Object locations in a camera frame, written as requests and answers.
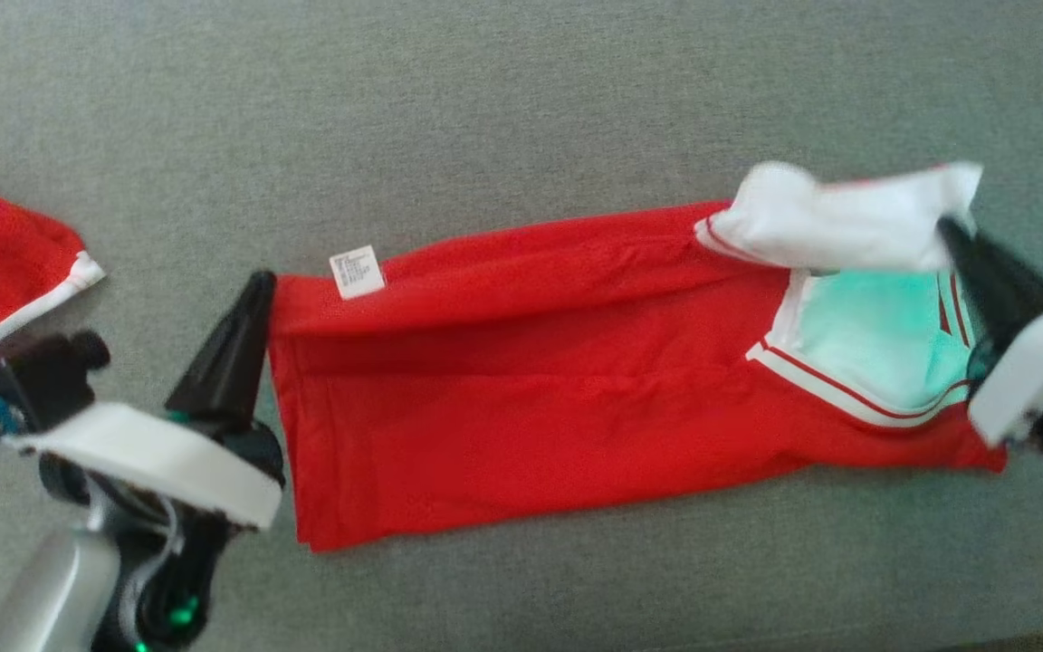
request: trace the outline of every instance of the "white trim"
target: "white trim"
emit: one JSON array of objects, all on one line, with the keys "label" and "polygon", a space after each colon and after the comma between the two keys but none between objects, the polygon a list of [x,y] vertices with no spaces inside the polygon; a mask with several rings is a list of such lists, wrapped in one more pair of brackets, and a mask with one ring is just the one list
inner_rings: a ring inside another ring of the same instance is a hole
[{"label": "white trim", "polygon": [[[798,359],[798,356],[793,355],[791,352],[783,353]],[[775,352],[767,349],[767,347],[762,346],[762,343],[751,346],[751,351],[746,355],[746,359],[756,360],[762,366],[771,368],[776,375],[796,385],[796,387],[806,389],[807,392],[822,397],[823,401],[843,409],[844,412],[851,414],[851,416],[860,418],[862,421],[876,426],[886,426],[891,429],[912,429],[912,427],[922,425],[932,416],[936,416],[941,409],[968,400],[967,385],[960,385],[960,387],[948,388],[948,391],[941,394],[935,403],[931,403],[930,407],[922,406],[919,409],[891,408],[878,402],[873,396],[856,391],[856,389],[852,388],[849,391],[844,391],[844,389],[835,387],[835,385],[828,383],[828,381],[820,379],[819,376],[809,375],[806,370],[795,366],[789,360],[775,354]],[[882,411],[893,413],[893,415],[878,411],[878,409],[872,408],[872,405],[876,405]]]},{"label": "white trim", "polygon": [[771,346],[799,347],[799,317],[803,314],[803,305],[810,296],[811,289],[819,284],[819,279],[806,269],[792,269],[786,281],[783,300],[775,311],[775,319],[771,322],[771,331],[765,335]]},{"label": "white trim", "polygon": [[699,240],[699,243],[702,244],[703,247],[707,247],[708,249],[715,251],[717,255],[746,261],[746,263],[766,264],[767,267],[785,267],[785,265],[769,263],[769,261],[762,260],[757,256],[753,256],[749,251],[732,247],[730,243],[720,243],[720,241],[717,240],[715,234],[715,217],[720,215],[722,215],[721,212],[717,212],[715,215],[700,219],[699,222],[695,223],[696,240]]},{"label": "white trim", "polygon": [[50,292],[30,301],[29,305],[22,306],[3,321],[0,321],[0,341],[21,329],[25,323],[50,312],[54,306],[62,305],[75,294],[98,284],[105,275],[103,268],[99,267],[99,264],[95,263],[90,256],[87,256],[87,251],[79,251],[78,259],[71,265],[71,270],[67,272],[67,277],[64,277],[60,284],[55,285]]}]

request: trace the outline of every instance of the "gray fabric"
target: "gray fabric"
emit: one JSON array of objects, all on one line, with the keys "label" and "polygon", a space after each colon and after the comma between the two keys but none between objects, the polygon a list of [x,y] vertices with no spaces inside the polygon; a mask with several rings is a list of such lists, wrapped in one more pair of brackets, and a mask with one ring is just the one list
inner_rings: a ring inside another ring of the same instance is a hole
[{"label": "gray fabric", "polygon": [[[977,217],[1043,265],[1043,3],[0,0],[0,194],[112,272],[38,329],[96,327],[100,394],[144,408],[259,265],[729,196],[771,158],[825,178],[985,162]],[[0,450],[0,599],[73,515]],[[1043,459],[806,470],[326,557],[286,506],[233,546],[218,600],[200,651],[1043,632]]]}]

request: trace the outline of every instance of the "clothing tag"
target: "clothing tag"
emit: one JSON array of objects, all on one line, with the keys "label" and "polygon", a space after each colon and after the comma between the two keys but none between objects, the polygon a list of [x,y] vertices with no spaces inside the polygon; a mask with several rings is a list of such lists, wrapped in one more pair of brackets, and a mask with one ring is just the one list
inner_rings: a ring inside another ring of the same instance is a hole
[{"label": "clothing tag", "polygon": [[385,288],[385,277],[381,275],[381,265],[377,263],[377,251],[372,245],[360,247],[343,255],[328,259],[333,266],[336,289],[342,299],[351,299],[371,294]]}]

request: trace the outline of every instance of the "gray table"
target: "gray table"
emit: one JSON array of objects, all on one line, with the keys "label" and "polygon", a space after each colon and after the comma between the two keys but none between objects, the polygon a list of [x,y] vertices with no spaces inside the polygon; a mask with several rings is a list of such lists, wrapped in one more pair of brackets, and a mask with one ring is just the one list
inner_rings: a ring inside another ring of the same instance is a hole
[{"label": "gray table", "polygon": [[[245,273],[969,158],[1043,265],[1043,3],[0,0],[0,194],[112,272],[104,396],[152,408]],[[261,411],[276,424],[270,395]],[[0,598],[69,521],[0,450]],[[330,557],[276,531],[200,651],[932,649],[1043,632],[1043,459],[806,470]]]}]

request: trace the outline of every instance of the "mint green fabric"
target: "mint green fabric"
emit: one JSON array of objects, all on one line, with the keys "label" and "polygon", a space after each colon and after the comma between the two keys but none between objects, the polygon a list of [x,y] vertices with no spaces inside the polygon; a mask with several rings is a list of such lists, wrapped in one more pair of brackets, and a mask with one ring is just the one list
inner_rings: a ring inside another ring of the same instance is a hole
[{"label": "mint green fabric", "polygon": [[[949,288],[948,273],[809,277],[795,340],[799,356],[887,408],[929,408],[968,366],[952,309],[960,297]],[[967,314],[965,306],[960,311]]]}]

